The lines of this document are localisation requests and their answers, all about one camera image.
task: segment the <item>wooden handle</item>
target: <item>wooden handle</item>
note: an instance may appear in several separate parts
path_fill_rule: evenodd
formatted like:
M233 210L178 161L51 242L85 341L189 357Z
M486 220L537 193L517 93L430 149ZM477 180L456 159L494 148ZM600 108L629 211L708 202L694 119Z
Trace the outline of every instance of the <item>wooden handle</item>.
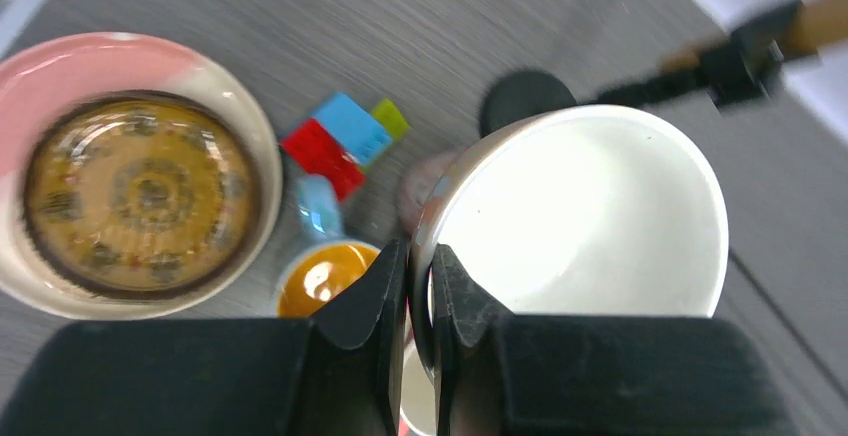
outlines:
M823 46L848 39L848 0L815 0L803 4L789 27L781 47L792 53L815 53ZM698 54L727 41L719 37L699 43L660 61L662 72L691 69L699 64Z

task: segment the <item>red block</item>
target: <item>red block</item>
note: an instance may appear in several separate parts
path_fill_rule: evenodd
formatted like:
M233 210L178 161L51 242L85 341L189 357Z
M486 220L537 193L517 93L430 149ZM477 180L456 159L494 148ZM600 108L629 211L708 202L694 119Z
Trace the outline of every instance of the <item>red block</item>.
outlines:
M339 201L365 182L365 175L346 157L344 149L314 119L307 120L280 146L304 171L327 178Z

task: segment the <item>gray table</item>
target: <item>gray table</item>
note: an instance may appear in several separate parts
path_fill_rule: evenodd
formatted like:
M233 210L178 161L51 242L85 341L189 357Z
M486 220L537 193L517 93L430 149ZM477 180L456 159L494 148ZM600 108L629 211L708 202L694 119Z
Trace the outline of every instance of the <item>gray table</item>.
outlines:
M398 233L403 171L473 142L480 97L503 71L541 66L588 95L717 28L690 0L49 0L15 49L104 30L207 54L253 91L279 132L333 91L366 106L396 101L413 130L346 207L351 233L380 244ZM723 120L704 98L658 110L701 146L728 201L743 265L728 270L719 315L757 343L805 432L844 434L848 347L835 321L848 318L848 190L828 182L848 180L846 153L789 97L739 113ZM293 217L287 201L250 270L179 316L264 312ZM63 324L0 295L0 401Z

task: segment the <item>amber glass bowl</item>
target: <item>amber glass bowl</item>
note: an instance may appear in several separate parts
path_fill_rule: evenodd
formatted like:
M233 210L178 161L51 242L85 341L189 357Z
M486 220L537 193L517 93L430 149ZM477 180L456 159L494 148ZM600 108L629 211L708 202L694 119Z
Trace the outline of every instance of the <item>amber glass bowl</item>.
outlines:
M256 174L207 108L113 93L77 106L36 145L26 231L62 278L96 295L178 297L223 274L253 236Z

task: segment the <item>building block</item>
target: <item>building block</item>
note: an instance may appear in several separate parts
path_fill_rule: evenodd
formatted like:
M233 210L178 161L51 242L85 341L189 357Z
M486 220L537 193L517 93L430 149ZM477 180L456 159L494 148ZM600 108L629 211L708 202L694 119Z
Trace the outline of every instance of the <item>building block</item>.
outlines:
M339 201L365 182L365 175L345 150L314 119L294 130L280 146L304 171L327 178Z
M377 103L377 106L371 110L371 117L383 126L394 141L400 140L409 131L409 123L403 119L400 110L390 99L383 99Z
M392 143L383 126L344 93L336 93L312 118L361 166L370 165Z

